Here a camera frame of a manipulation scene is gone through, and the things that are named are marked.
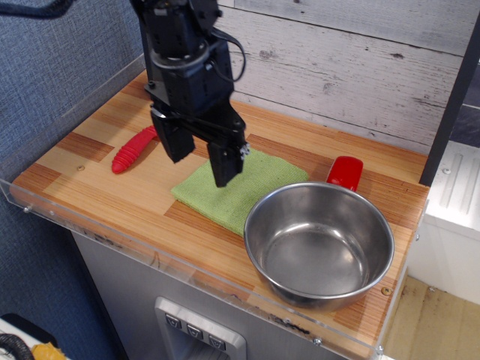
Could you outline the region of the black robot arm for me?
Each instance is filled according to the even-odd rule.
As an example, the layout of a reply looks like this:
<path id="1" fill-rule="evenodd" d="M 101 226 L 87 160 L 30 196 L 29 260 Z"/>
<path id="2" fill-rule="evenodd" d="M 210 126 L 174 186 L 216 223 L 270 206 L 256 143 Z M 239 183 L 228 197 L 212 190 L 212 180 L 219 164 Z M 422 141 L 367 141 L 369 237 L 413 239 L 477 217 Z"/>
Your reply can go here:
<path id="1" fill-rule="evenodd" d="M 243 170 L 249 145 L 245 122 L 230 97 L 229 44 L 241 44 L 215 27 L 216 1 L 132 1 L 143 30 L 152 122 L 169 158 L 177 163 L 207 143 L 215 184 L 225 187 Z"/>

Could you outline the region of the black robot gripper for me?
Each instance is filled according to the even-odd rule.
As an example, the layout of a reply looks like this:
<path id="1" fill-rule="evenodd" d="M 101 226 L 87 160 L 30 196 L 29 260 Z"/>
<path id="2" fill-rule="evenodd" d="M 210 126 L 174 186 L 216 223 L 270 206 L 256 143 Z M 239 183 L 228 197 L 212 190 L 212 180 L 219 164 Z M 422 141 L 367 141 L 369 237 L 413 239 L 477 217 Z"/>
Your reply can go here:
<path id="1" fill-rule="evenodd" d="M 242 173 L 248 153 L 245 123 L 230 104 L 235 81 L 228 61 L 207 61 L 186 71 L 158 69 L 145 86 L 154 129 L 170 160 L 187 157 L 194 137 L 206 141 L 218 188 Z"/>

